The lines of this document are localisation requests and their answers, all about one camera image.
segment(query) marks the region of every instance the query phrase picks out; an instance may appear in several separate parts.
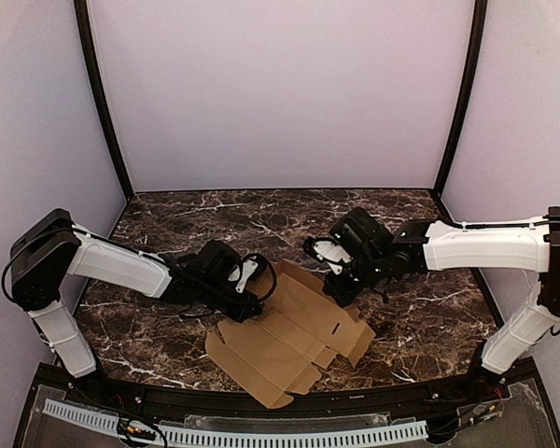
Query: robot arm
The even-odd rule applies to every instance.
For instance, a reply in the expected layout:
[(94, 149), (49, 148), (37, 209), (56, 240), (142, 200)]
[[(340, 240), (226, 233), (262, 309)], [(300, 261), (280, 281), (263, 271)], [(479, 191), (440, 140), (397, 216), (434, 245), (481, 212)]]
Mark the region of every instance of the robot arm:
[(365, 288), (406, 273), (451, 268), (516, 268), (540, 273), (525, 303), (484, 344), (480, 370), (496, 378), (560, 323), (560, 207), (522, 221), (457, 224), (411, 220), (393, 235), (356, 208), (330, 230), (308, 238), (305, 252), (329, 264), (324, 292), (346, 306)]
[(10, 298), (34, 320), (52, 352), (78, 378), (97, 366), (77, 322), (60, 300), (66, 275), (102, 280), (171, 303), (198, 301), (242, 322), (261, 313), (262, 299), (246, 291), (245, 285), (266, 266), (273, 270), (264, 257), (242, 259), (216, 240), (196, 255), (163, 259), (94, 235), (57, 209), (12, 246), (7, 268), (12, 268)]

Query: marble tabletop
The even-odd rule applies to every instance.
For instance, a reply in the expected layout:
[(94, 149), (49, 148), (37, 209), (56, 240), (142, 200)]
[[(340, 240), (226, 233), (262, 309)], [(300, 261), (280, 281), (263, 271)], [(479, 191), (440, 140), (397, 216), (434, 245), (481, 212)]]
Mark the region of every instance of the marble tabletop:
[[(327, 266), (306, 256), (306, 236), (326, 236), (351, 208), (362, 206), (390, 230), (438, 210), (420, 189), (228, 190), (137, 194), (113, 240), (146, 252), (180, 256), (221, 239), (240, 254), (288, 259), (323, 277)], [(389, 303), (366, 292), (355, 304), (376, 332), (352, 368), (338, 356), (312, 390), (338, 391), (399, 385), (466, 371), (473, 350), (496, 330), (469, 270), (412, 274), (391, 283)], [(240, 387), (204, 349), (205, 336), (223, 318), (181, 319), (181, 305), (91, 282), (77, 322), (113, 378), (151, 385), (236, 391)]]

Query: white vent strip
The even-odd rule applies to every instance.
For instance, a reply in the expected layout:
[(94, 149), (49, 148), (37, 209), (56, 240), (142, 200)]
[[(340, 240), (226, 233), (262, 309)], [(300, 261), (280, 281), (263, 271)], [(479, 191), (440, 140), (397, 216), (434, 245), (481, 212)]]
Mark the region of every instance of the white vent strip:
[[(79, 427), (118, 437), (118, 418), (98, 413), (69, 403), (46, 399), (44, 413), (75, 424)], [(160, 425), (170, 447), (211, 448), (366, 448), (427, 438), (425, 421), (374, 427), (353, 431), (322, 432), (310, 434), (249, 434), (201, 431), (183, 427)], [(163, 445), (158, 437), (153, 445)]]

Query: white wall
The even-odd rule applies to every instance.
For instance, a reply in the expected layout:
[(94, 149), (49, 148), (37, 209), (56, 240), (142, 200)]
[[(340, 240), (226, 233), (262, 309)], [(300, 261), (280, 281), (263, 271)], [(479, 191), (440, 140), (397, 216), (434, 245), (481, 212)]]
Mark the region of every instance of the white wall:
[[(0, 273), (54, 207), (107, 233), (123, 206), (91, 98), (72, 1), (0, 0)], [(78, 297), (70, 284), (68, 303)], [(0, 448), (11, 446), (40, 360), (31, 320), (0, 292)]]
[(430, 187), (472, 0), (92, 0), (137, 190)]
[[(469, 221), (531, 217), (560, 205), (560, 0), (490, 2), (444, 200), (454, 218)], [(486, 274), (508, 318), (526, 279)], [(560, 424), (560, 337), (546, 337), (532, 353)]]

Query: unfolded cardboard box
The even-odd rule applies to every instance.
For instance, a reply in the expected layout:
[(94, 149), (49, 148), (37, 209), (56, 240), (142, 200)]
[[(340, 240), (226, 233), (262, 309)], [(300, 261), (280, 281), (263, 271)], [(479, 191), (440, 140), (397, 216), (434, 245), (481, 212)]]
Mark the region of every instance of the unfolded cardboard box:
[[(278, 285), (264, 313), (238, 324), (218, 324), (222, 339), (207, 335), (205, 350), (238, 385), (268, 409), (281, 408), (307, 394), (337, 354), (355, 367), (375, 337), (358, 320), (358, 309), (342, 309), (322, 292), (323, 282), (282, 260), (275, 265)], [(260, 297), (272, 276), (264, 273), (249, 289)]]

